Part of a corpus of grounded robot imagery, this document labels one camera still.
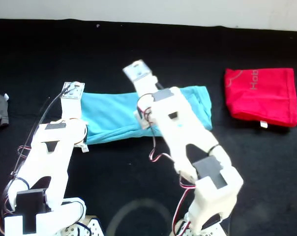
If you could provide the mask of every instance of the white wall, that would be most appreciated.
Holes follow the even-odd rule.
[[[297,31],[297,0],[0,0],[0,18]]]

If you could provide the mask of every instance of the black wire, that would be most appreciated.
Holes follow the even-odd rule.
[[[47,113],[49,112],[50,108],[52,107],[52,105],[58,100],[59,97],[61,97],[68,89],[69,87],[73,84],[74,82],[70,83],[67,87],[65,87],[53,100],[52,102],[48,105],[48,107],[46,108],[44,114],[42,114],[39,122],[38,122],[38,125],[40,125],[44,118],[46,117]]]
[[[138,101],[137,101],[137,107],[139,107],[139,106],[138,106],[138,103],[139,103],[140,99],[141,99],[142,97],[146,96],[146,95],[152,95],[152,93],[145,93],[145,94],[143,94],[141,97],[139,97],[139,99],[138,99]]]
[[[83,228],[85,228],[86,230],[89,231],[89,236],[91,236],[91,230],[89,227],[87,227],[85,224],[82,224],[80,222],[75,222],[75,224],[79,225],[79,226],[82,226]]]
[[[164,87],[159,82],[157,82],[155,85],[158,89],[164,89]]]

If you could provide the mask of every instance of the red wire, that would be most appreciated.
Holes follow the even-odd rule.
[[[173,230],[173,234],[174,234],[175,236],[178,236],[178,235],[176,235],[176,232],[175,232],[175,226],[176,226],[176,223],[177,223],[177,215],[178,215],[178,211],[179,211],[179,209],[181,208],[181,205],[182,205],[182,203],[183,203],[183,200],[186,198],[186,196],[187,196],[187,194],[188,194],[188,192],[189,192],[190,190],[191,190],[191,188],[187,188],[187,189],[184,191],[184,193],[183,193],[181,199],[180,199],[179,202],[178,202],[176,211],[175,211],[174,216],[173,216],[172,230]],[[182,232],[179,236],[182,236],[182,235],[183,235],[183,233],[186,231],[186,229],[189,227],[189,225],[190,225],[190,222],[187,223],[185,229],[183,230],[183,232]]]
[[[179,176],[179,185],[181,188],[184,188],[184,189],[195,189],[196,188],[195,184],[184,184],[181,182],[181,180],[182,180],[182,177]]]

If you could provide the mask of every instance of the circular mark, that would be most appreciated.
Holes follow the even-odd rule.
[[[152,208],[156,210],[158,213],[160,213],[166,224],[168,225],[169,222],[171,222],[172,217],[168,211],[168,209],[162,205],[159,202],[156,202],[152,199],[137,199],[133,200],[126,205],[124,205],[113,217],[111,222],[109,223],[107,230],[106,230],[106,236],[115,236],[116,229],[118,228],[120,222],[124,219],[124,217],[129,214],[130,212],[141,208],[141,207],[147,207]]]

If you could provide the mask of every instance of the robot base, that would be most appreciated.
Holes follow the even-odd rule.
[[[96,216],[87,215],[82,223],[90,228],[92,236],[104,236]],[[55,236],[89,236],[89,231],[82,226],[74,224],[56,233]]]

